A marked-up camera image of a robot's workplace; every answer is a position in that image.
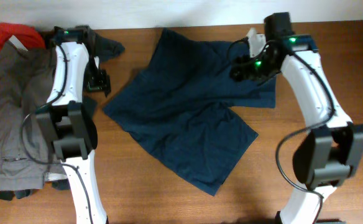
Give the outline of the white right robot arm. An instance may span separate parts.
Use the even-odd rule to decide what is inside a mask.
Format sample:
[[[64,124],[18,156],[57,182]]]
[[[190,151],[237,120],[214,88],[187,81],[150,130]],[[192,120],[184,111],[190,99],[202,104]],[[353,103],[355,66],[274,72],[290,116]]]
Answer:
[[[263,85],[282,74],[305,120],[306,138],[292,159],[293,192],[275,222],[318,223],[326,199],[357,172],[363,155],[363,124],[354,124],[342,109],[312,36],[296,34],[288,12],[267,16],[264,33],[251,29],[243,42],[249,54],[232,60],[230,77]]]

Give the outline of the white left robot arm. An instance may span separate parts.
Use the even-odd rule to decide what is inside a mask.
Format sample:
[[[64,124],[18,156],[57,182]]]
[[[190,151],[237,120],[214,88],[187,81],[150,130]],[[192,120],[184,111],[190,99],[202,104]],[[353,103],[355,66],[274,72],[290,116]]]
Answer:
[[[56,29],[53,43],[57,57],[53,86],[35,117],[67,175],[77,223],[107,223],[94,169],[98,134],[83,105],[83,92],[109,95],[109,76],[99,66],[96,36],[88,26]]]

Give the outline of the navy blue shorts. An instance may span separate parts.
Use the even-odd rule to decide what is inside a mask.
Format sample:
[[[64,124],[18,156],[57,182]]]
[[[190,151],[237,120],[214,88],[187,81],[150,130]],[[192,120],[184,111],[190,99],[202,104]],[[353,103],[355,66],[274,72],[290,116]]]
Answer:
[[[275,80],[229,76],[230,59],[247,52],[164,29],[148,66],[103,111],[176,175],[216,195],[257,138],[233,107],[275,107]]]

